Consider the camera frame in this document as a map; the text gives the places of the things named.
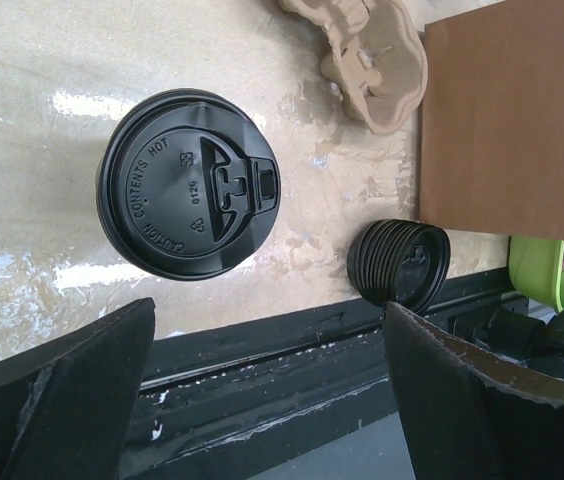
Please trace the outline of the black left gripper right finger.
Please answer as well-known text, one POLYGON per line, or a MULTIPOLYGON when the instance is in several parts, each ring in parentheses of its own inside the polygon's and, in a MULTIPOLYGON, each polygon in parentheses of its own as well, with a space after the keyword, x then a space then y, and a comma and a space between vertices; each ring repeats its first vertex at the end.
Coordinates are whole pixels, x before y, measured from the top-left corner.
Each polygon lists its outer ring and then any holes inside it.
POLYGON ((389 376, 418 479, 564 479, 564 380, 384 308, 389 376))

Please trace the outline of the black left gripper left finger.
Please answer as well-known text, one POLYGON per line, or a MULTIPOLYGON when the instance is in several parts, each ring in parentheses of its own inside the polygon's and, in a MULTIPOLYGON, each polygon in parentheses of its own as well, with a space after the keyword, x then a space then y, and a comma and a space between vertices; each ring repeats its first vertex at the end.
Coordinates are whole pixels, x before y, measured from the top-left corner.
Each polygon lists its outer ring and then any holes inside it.
POLYGON ((0 479, 115 479, 153 344, 131 302, 0 361, 0 479))

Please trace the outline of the black cup lid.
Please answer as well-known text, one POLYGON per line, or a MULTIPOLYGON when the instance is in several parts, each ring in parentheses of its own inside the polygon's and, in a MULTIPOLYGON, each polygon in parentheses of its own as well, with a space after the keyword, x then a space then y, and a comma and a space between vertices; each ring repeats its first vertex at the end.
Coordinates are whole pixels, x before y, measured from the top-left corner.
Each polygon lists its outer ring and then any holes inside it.
POLYGON ((96 175, 102 229, 136 267, 201 281, 254 254, 281 201, 274 152, 255 122, 199 89, 160 92, 111 135, 96 175))

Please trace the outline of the brown paper bag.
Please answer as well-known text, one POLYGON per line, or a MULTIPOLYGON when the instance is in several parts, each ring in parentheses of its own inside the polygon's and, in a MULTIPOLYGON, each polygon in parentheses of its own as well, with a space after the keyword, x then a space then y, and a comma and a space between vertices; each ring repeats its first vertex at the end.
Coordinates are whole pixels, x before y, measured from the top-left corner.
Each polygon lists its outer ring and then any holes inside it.
POLYGON ((564 240, 564 1, 429 24, 419 217, 564 240))

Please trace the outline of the cardboard two-cup carrier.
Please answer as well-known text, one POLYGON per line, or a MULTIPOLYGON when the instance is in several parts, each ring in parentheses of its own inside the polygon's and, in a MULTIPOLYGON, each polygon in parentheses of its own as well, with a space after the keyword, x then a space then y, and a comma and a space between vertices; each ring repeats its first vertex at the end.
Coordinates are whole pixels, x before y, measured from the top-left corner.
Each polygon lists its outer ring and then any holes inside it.
POLYGON ((401 1, 293 1, 279 3, 325 34, 330 52, 321 74, 335 83, 345 113, 375 135, 391 135, 419 107, 428 61, 401 1))

